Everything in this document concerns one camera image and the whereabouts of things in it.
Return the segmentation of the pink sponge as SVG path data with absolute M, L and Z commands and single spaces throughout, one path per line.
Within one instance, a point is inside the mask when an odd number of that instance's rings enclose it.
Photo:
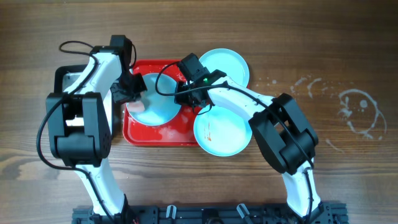
M 142 101 L 132 101 L 126 104 L 128 112 L 141 113 L 145 111 L 145 106 Z

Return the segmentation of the light blue plate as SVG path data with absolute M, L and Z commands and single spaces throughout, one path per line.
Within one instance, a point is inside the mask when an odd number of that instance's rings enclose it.
M 199 61 L 210 72 L 220 70 L 241 86 L 249 85 L 250 73 L 245 59 L 230 49 L 213 49 L 203 54 Z
M 174 102 L 173 96 L 162 96 L 155 90 L 157 73 L 148 73 L 143 76 L 147 87 L 141 95 L 140 101 L 144 103 L 145 111 L 129 114 L 133 119 L 146 126 L 159 126 L 172 120 L 180 111 L 181 106 Z
M 252 131 L 247 121 L 221 107 L 206 106 L 196 116 L 193 133 L 198 145 L 218 157 L 239 154 L 248 146 Z

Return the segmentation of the light blue plate top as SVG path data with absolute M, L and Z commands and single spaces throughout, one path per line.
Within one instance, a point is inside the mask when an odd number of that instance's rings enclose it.
M 210 72 L 220 70 L 241 86 L 249 85 L 250 73 L 245 59 L 230 49 L 213 49 L 203 54 L 199 61 Z

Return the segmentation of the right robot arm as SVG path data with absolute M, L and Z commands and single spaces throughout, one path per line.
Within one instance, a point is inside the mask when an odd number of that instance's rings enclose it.
M 274 98 L 237 84 L 221 70 L 210 72 L 195 54 L 177 62 L 186 79 L 175 89 L 178 104 L 209 103 L 249 123 L 262 156 L 282 174 L 287 205 L 307 223 L 315 219 L 320 197 L 313 180 L 313 158 L 318 136 L 297 102 L 283 93 Z

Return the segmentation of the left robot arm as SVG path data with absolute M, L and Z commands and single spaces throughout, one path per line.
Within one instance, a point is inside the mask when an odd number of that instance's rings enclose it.
M 59 169 L 42 154 L 40 140 L 47 128 L 53 157 L 63 161 L 62 170 L 80 177 L 93 202 L 91 209 L 74 211 L 74 223 L 137 222 L 110 168 L 113 109 L 104 106 L 105 99 L 112 105 L 139 101 L 147 90 L 142 75 L 131 73 L 135 55 L 131 40 L 112 35 L 109 45 L 91 47 L 86 65 L 63 66 L 55 72 L 36 145 L 40 159 Z

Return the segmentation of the red plastic tray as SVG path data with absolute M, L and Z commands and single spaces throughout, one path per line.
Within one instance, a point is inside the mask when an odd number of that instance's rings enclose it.
M 133 67 L 133 74 L 142 76 L 161 71 L 166 65 L 177 60 L 142 59 Z M 166 69 L 165 74 L 175 81 L 185 81 L 177 66 Z M 194 137 L 193 124 L 196 113 L 189 106 L 182 106 L 178 114 L 168 123 L 160 126 L 146 126 L 134 120 L 124 106 L 123 136 L 127 142 L 135 146 L 198 146 Z

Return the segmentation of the black soap water tray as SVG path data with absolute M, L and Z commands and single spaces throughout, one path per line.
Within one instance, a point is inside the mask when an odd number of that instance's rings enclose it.
M 87 65 L 68 65 L 59 67 L 55 71 L 54 92 L 60 93 L 65 91 L 69 86 L 74 84 L 84 71 Z M 121 107 L 114 102 L 114 95 L 111 90 L 107 92 L 103 100 L 106 117 L 111 132 L 111 137 L 115 137 L 121 128 Z

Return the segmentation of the light blue plate bottom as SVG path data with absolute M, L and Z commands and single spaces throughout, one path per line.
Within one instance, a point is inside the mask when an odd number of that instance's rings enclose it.
M 248 146 L 252 131 L 247 121 L 221 107 L 206 106 L 196 116 L 193 133 L 198 145 L 218 157 L 239 154 Z

